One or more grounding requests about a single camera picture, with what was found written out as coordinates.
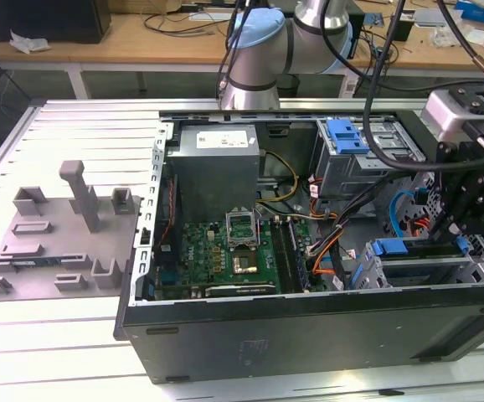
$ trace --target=sticker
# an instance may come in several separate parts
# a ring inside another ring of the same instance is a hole
[[[343,290],[344,289],[344,285],[343,283],[341,282],[341,280],[339,278],[337,278],[336,276],[333,276],[333,285],[339,290]]]
[[[197,148],[247,148],[248,135],[245,131],[200,131]]]
[[[27,265],[35,265],[33,261],[14,261],[12,263],[15,266],[27,266]]]
[[[355,260],[357,258],[357,256],[358,256],[356,254],[356,250],[355,249],[346,250],[346,254],[350,255],[353,260]]]
[[[318,194],[318,186],[316,184],[311,184],[309,186],[309,191],[311,192],[311,194]]]

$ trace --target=connector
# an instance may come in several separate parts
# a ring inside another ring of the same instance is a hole
[[[421,187],[415,190],[413,200],[417,205],[426,205],[428,203],[428,188]]]

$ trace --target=silver cylinder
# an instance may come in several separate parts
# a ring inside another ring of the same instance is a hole
[[[294,14],[305,25],[320,28],[320,15],[325,0],[306,0],[296,6]],[[326,11],[326,29],[339,29],[348,23],[346,0],[332,0]]]
[[[269,111],[280,108],[277,87],[267,90],[241,90],[228,83],[220,99],[223,111]]]

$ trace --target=white paper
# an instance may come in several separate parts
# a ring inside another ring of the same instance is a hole
[[[200,131],[197,148],[247,148],[245,131]]]
[[[23,38],[22,36],[17,35],[13,31],[11,31],[11,40],[9,44],[11,44],[15,49],[20,50],[25,54],[30,54],[31,52],[40,52],[42,50],[50,49],[49,42],[47,39],[30,39],[30,38]]]
[[[472,44],[483,44],[484,43],[484,31],[481,29],[472,29],[467,35],[466,39]]]

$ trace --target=black computer case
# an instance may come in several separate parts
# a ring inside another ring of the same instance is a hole
[[[0,0],[0,42],[12,30],[49,42],[98,44],[110,22],[107,0]]]

